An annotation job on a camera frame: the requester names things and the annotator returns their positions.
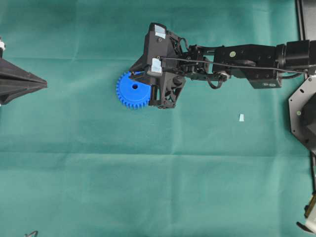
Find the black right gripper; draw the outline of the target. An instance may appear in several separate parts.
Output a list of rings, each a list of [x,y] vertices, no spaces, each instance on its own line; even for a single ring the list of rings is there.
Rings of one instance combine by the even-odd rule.
[[[141,102],[159,109],[172,109],[176,106],[177,99],[183,89],[186,79],[185,71],[180,66],[185,53],[181,47],[181,38],[171,31],[167,31],[170,37],[166,57],[161,57],[163,65],[161,75],[146,76],[145,73],[135,73],[146,71],[148,67],[147,56],[143,54],[130,68],[132,72],[130,79],[133,80],[140,89],[136,89],[137,97]]]

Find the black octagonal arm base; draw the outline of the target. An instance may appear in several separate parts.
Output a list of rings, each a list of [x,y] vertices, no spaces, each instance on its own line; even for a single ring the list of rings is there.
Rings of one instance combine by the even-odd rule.
[[[316,78],[306,79],[288,99],[292,134],[316,152]]]

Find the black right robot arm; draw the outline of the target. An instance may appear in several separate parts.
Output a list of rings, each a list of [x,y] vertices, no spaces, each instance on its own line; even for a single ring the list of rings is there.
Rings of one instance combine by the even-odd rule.
[[[284,79],[314,75],[315,69],[313,40],[205,47],[188,45],[172,32],[164,38],[149,32],[143,55],[130,68],[130,78],[150,86],[150,106],[171,109],[186,79],[205,81],[212,89],[231,77],[246,79],[255,89],[279,88]]]

